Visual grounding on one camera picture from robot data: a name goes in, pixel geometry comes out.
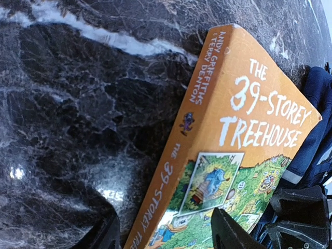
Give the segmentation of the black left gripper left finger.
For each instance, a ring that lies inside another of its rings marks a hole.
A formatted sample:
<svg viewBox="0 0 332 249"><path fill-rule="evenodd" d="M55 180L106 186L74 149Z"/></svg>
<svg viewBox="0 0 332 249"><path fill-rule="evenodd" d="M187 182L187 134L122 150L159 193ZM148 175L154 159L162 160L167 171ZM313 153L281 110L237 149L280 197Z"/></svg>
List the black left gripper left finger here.
<svg viewBox="0 0 332 249"><path fill-rule="evenodd" d="M78 249L117 249L120 246L120 220L114 208L106 214L77 242Z"/></svg>

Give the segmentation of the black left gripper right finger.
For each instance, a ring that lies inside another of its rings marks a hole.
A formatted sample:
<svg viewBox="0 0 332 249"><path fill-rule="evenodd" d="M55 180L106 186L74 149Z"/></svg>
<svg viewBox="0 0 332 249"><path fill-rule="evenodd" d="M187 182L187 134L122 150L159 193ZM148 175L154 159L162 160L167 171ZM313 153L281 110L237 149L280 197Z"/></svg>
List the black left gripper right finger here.
<svg viewBox="0 0 332 249"><path fill-rule="evenodd" d="M266 248L255 241L225 210L215 208L211 217L213 247L217 249Z"/></svg>

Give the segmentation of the orange Treehouse book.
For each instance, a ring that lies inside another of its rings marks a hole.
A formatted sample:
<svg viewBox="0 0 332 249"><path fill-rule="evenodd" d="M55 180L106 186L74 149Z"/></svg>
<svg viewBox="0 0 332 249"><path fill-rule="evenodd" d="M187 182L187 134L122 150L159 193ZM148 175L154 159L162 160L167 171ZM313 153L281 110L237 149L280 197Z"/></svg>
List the orange Treehouse book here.
<svg viewBox="0 0 332 249"><path fill-rule="evenodd" d="M321 120L248 31L210 28L125 248L212 248L215 208L251 232Z"/></svg>

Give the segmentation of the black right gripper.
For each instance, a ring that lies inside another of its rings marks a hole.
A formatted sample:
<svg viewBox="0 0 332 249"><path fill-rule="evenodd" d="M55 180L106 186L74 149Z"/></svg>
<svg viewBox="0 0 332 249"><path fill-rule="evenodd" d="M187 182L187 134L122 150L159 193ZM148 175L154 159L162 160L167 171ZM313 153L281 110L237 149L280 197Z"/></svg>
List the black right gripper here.
<svg viewBox="0 0 332 249"><path fill-rule="evenodd" d="M280 189L270 204L277 215L266 226L273 248L329 248L329 212L322 187Z"/></svg>

